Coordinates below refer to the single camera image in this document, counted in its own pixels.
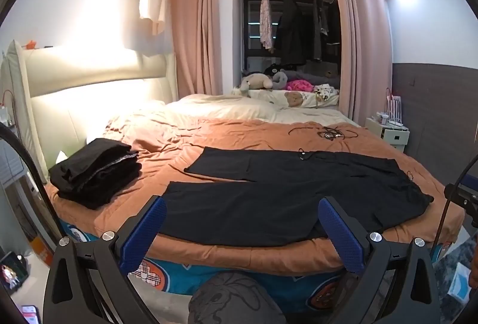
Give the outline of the black pants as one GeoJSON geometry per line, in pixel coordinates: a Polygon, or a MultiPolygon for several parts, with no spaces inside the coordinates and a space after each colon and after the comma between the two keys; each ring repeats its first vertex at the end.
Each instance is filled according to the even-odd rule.
{"type": "Polygon", "coordinates": [[[171,182],[160,233],[202,245],[279,247],[322,238],[318,204],[332,197],[368,232],[421,216],[433,202],[393,159],[344,152],[204,148],[171,182]]]}

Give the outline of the stack of folded black clothes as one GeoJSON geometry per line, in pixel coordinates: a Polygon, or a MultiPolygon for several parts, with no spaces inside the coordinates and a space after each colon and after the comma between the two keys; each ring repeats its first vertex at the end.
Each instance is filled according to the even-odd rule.
{"type": "Polygon", "coordinates": [[[58,196],[96,210],[140,175],[138,153],[130,145],[96,138],[49,169],[58,196]]]}

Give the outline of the white bedside drawer cabinet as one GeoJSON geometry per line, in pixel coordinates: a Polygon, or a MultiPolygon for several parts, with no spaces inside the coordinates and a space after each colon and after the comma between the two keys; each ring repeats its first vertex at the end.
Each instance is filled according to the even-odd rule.
{"type": "Polygon", "coordinates": [[[365,128],[372,134],[375,134],[387,144],[404,152],[410,137],[410,131],[404,127],[397,127],[389,124],[378,123],[375,119],[367,118],[365,120],[365,128]]]}

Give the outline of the orange-brown bed blanket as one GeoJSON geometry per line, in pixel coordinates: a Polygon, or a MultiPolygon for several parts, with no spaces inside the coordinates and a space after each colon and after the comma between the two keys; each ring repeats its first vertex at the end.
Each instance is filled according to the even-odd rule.
{"type": "MultiPolygon", "coordinates": [[[[100,236],[106,230],[119,229],[151,196],[164,193],[170,182],[188,181],[185,168],[206,147],[355,153],[395,160],[423,193],[433,197],[422,216],[388,229],[385,233],[388,240],[409,242],[421,237],[426,242],[452,243],[457,239],[464,213],[459,207],[446,204],[443,185],[423,165],[364,128],[349,123],[338,123],[337,128],[344,138],[330,141],[319,136],[322,126],[314,122],[282,124],[160,112],[117,117],[109,122],[105,136],[131,145],[139,152],[142,165],[139,179],[96,210],[62,199],[52,185],[47,185],[46,191],[62,220],[85,233],[100,236]]],[[[240,248],[200,245],[161,235],[153,242],[148,256],[184,265],[271,275],[311,275],[341,267],[333,245],[324,238],[279,248],[240,248]]]]}

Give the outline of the blue white packet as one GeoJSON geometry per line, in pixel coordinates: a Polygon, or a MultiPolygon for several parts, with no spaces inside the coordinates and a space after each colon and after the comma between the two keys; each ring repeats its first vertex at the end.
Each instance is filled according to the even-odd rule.
{"type": "Polygon", "coordinates": [[[471,288],[468,284],[468,280],[470,274],[471,270],[459,262],[455,268],[451,285],[447,292],[449,296],[453,297],[462,305],[465,305],[469,301],[471,288]]]}

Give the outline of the grey cushion with print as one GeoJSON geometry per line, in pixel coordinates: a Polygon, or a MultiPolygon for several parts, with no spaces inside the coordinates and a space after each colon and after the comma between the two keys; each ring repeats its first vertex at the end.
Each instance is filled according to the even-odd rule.
{"type": "Polygon", "coordinates": [[[266,289],[241,272],[214,275],[193,294],[189,323],[285,323],[286,318],[266,289]]]}

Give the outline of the bear print pillow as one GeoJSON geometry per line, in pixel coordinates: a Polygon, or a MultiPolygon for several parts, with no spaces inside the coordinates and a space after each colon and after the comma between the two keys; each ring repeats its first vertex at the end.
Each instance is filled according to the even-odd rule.
{"type": "Polygon", "coordinates": [[[287,108],[324,108],[339,105],[339,95],[329,92],[305,92],[288,90],[232,90],[232,95],[253,98],[287,108]]]}

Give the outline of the cream padded headboard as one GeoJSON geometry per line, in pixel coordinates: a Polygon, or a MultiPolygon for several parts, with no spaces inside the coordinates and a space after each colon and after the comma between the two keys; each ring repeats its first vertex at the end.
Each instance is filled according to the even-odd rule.
{"type": "Polygon", "coordinates": [[[12,41],[1,56],[1,103],[41,178],[58,154],[70,156],[109,120],[144,103],[178,99],[173,53],[146,56],[119,49],[46,47],[12,41]]]}

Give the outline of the pink fluffy cloth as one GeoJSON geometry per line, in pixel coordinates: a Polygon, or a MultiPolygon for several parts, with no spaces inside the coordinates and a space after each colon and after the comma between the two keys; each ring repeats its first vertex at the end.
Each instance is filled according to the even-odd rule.
{"type": "Polygon", "coordinates": [[[299,79],[295,81],[288,81],[286,84],[286,90],[311,93],[314,91],[314,86],[306,80],[299,79]]]}

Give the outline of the right pink curtain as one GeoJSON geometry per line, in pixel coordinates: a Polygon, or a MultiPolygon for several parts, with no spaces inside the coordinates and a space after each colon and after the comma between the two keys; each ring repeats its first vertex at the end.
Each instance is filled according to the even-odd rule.
{"type": "Polygon", "coordinates": [[[384,110],[392,84],[386,0],[337,0],[341,24],[339,110],[353,122],[384,110]]]}

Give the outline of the pink curtain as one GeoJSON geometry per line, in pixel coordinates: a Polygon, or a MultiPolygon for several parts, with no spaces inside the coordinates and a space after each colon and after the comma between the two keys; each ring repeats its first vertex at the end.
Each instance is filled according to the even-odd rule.
{"type": "Polygon", "coordinates": [[[339,110],[353,122],[384,110],[392,84],[386,0],[337,0],[341,24],[339,110]]]}
{"type": "Polygon", "coordinates": [[[221,93],[219,0],[171,0],[181,98],[221,93]]]}

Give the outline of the grey plush elephant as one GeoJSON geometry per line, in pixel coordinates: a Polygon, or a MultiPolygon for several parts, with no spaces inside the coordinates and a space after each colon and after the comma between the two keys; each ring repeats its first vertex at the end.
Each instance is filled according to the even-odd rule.
{"type": "Polygon", "coordinates": [[[288,77],[284,72],[278,71],[273,75],[271,81],[273,90],[285,90],[288,83],[288,77]]]}

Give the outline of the beige plush toy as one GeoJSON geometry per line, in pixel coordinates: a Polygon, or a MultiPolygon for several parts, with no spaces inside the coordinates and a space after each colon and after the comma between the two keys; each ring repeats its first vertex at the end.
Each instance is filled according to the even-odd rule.
{"type": "Polygon", "coordinates": [[[250,90],[271,90],[273,81],[263,73],[252,73],[244,77],[239,86],[240,94],[247,96],[250,90]]]}

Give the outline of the left pink curtain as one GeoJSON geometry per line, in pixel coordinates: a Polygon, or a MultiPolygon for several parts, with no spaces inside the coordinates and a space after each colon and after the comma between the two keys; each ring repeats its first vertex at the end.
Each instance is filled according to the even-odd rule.
{"type": "Polygon", "coordinates": [[[171,0],[181,98],[221,93],[219,0],[171,0]]]}

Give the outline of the hanging dark coat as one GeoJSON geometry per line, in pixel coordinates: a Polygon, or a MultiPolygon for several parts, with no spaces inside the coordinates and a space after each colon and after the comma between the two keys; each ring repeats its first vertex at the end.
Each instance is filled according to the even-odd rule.
{"type": "Polygon", "coordinates": [[[303,13],[296,0],[283,0],[276,29],[274,48],[283,68],[305,64],[307,57],[306,28],[303,13]]]}

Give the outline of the hanging floral garment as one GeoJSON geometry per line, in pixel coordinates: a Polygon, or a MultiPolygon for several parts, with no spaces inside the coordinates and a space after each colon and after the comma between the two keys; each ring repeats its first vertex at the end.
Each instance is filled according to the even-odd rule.
{"type": "Polygon", "coordinates": [[[259,17],[260,42],[270,51],[273,48],[270,0],[261,0],[259,17]]]}

